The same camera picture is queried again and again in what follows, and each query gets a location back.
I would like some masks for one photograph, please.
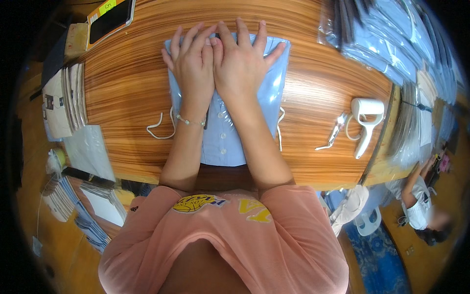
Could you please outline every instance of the white shirt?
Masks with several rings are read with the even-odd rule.
[[[411,194],[416,198],[417,202],[410,208],[406,208],[405,203],[401,199],[401,191],[406,184],[407,179],[400,179],[385,183],[385,186],[394,194],[396,199],[401,200],[401,207],[407,217],[409,224],[416,230],[424,230],[428,226],[428,221],[432,216],[431,198],[424,179],[419,176],[415,185],[411,190]]]

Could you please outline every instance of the beaded bracelet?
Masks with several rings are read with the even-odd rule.
[[[203,127],[205,126],[205,121],[192,122],[192,121],[189,121],[187,119],[182,118],[179,114],[176,115],[176,118],[181,120],[182,122],[184,122],[187,125],[192,124],[192,125],[201,125]]]

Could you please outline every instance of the finger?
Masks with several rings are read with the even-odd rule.
[[[170,53],[172,54],[172,60],[175,61],[180,54],[180,38],[183,32],[183,27],[179,26],[173,35],[172,42],[170,43]]]
[[[194,36],[196,36],[197,32],[202,28],[204,28],[204,23],[198,23],[197,25],[189,29],[189,31],[183,38],[183,43],[181,44],[180,50],[182,53],[186,53],[186,51],[189,49],[189,46],[191,46],[191,43],[194,40]]]
[[[276,49],[274,49],[274,51],[270,55],[265,57],[265,62],[268,67],[271,67],[276,62],[279,56],[281,56],[281,54],[284,52],[285,48],[286,43],[281,42],[277,44]]]
[[[220,67],[224,58],[224,46],[219,38],[211,38],[211,45],[214,55],[214,68]]]
[[[245,22],[243,22],[241,17],[237,17],[235,22],[237,28],[237,44],[239,46],[251,46],[250,32],[248,31]]]
[[[234,37],[232,37],[232,33],[229,31],[225,23],[219,22],[217,25],[217,28],[219,29],[219,36],[220,36],[220,40],[223,43],[223,46],[226,49],[236,47]]]
[[[212,70],[214,56],[213,56],[213,49],[211,46],[211,42],[209,41],[209,38],[206,38],[205,40],[205,44],[202,49],[202,58],[203,58],[203,66],[207,66]]]
[[[162,56],[163,56],[163,61],[165,62],[166,66],[173,71],[173,60],[172,57],[168,54],[165,48],[162,49]]]
[[[213,25],[202,31],[199,36],[194,40],[194,42],[189,47],[190,50],[194,52],[201,52],[204,45],[210,46],[211,43],[209,42],[209,36],[215,32],[217,25]]]
[[[258,34],[256,35],[255,43],[253,44],[253,48],[256,49],[260,54],[264,53],[264,49],[266,48],[266,40],[267,40],[267,31],[266,31],[266,22],[264,20],[259,22],[258,25]]]

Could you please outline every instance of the wooden table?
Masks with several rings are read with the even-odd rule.
[[[317,42],[321,1],[315,0],[137,0],[130,26],[87,52],[86,107],[90,124],[99,124],[117,177],[157,183],[172,139],[157,140],[146,126],[164,119],[157,136],[173,132],[168,73],[160,48],[178,25],[185,30],[204,21],[225,21],[235,31],[241,16],[251,33],[266,20],[268,35],[292,43],[282,96],[286,116],[280,124],[283,156],[298,184],[319,190],[355,185],[369,162],[382,125],[364,155],[355,159],[357,142],[342,132],[330,149],[315,151],[327,142],[334,121],[350,112],[354,97],[374,97],[387,107],[392,83],[383,74],[343,58]],[[359,131],[352,123],[350,132]],[[200,188],[252,186],[246,166],[202,166]]]

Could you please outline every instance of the left hand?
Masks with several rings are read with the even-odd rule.
[[[181,90],[180,114],[193,122],[204,121],[214,93],[213,53],[208,37],[215,32],[215,25],[205,29],[204,23],[191,28],[183,38],[178,27],[170,45],[171,56],[162,49],[163,61],[172,71]]]

